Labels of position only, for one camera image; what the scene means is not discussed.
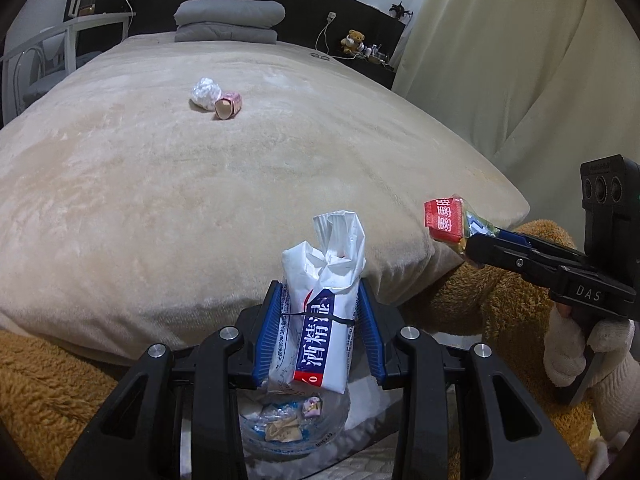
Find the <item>beige plush blanket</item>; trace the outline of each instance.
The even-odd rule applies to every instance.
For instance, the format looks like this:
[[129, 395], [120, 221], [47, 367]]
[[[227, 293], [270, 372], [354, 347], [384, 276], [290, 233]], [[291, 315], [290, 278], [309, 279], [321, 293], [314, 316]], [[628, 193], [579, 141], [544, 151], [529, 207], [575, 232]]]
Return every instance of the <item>beige plush blanket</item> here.
[[[458, 263], [424, 227], [460, 194], [500, 226], [528, 205], [479, 153], [336, 60], [288, 44], [133, 37], [0, 131], [0, 326], [88, 356], [199, 343], [315, 242], [312, 217], [358, 213], [382, 301]], [[210, 76], [244, 108], [189, 102]]]

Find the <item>white plastic package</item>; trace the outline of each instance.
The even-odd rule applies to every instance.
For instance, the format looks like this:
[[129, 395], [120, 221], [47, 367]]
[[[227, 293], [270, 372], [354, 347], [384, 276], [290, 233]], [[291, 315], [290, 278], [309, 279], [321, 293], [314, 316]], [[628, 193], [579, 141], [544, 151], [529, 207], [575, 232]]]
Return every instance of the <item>white plastic package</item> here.
[[216, 108], [216, 101], [222, 96], [220, 87], [208, 77], [203, 77], [191, 90], [191, 101], [210, 112]]
[[347, 385], [365, 235], [356, 213], [348, 211], [316, 216], [314, 227], [319, 250], [303, 242], [282, 253], [288, 294], [270, 391], [303, 394], [308, 384], [343, 394]]

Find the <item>das logo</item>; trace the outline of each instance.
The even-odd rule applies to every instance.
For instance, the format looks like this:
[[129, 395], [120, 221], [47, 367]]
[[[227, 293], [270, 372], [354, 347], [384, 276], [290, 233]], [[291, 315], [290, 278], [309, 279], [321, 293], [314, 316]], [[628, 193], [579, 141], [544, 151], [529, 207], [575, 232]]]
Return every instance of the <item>das logo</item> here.
[[585, 300], [600, 301], [602, 293], [594, 288], [586, 288], [583, 285], [578, 285], [578, 289], [575, 291], [576, 296]]

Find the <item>black headboard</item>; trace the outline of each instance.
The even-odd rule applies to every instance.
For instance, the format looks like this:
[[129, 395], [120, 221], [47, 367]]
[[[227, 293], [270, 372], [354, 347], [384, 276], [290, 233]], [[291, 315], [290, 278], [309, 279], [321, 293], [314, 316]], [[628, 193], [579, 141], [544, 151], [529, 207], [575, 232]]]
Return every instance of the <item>black headboard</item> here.
[[[71, 0], [66, 1], [65, 19]], [[129, 0], [136, 16], [133, 19], [129, 34], [150, 34], [175, 30], [174, 12], [185, 0]], [[338, 52], [340, 40], [354, 28], [362, 32], [367, 44], [382, 44], [382, 52], [391, 54], [404, 25], [373, 7], [356, 0], [276, 0], [286, 9], [287, 16], [274, 29], [278, 32], [278, 40], [287, 43], [313, 47], [318, 33], [326, 25], [329, 12], [337, 17], [327, 30], [327, 38], [332, 52]], [[96, 13], [129, 12], [126, 0], [97, 0]], [[78, 53], [89, 50], [104, 50], [116, 44], [122, 29], [115, 25], [105, 30], [94, 29], [82, 32], [79, 36]]]

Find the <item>gloved hand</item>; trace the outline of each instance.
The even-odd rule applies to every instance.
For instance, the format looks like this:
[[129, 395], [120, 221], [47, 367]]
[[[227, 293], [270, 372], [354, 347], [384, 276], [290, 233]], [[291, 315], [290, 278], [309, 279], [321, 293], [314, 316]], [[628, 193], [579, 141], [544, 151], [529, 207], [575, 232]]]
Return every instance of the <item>gloved hand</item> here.
[[[545, 335], [545, 370], [556, 386], [568, 386], [580, 375], [584, 359], [584, 333], [570, 317], [571, 307], [556, 304], [549, 314], [549, 329]], [[591, 384], [594, 386], [612, 373], [625, 359], [634, 338], [632, 321], [602, 320], [591, 331], [587, 344], [594, 352], [604, 352], [605, 358]]]
[[[545, 335], [544, 365], [556, 386], [568, 386], [586, 365], [585, 337], [571, 319], [571, 308], [557, 304], [549, 314]], [[596, 422], [607, 441], [620, 431], [631, 432], [640, 413], [640, 365], [629, 353], [634, 338], [630, 321], [603, 320], [586, 341], [605, 358], [589, 386], [593, 389]]]

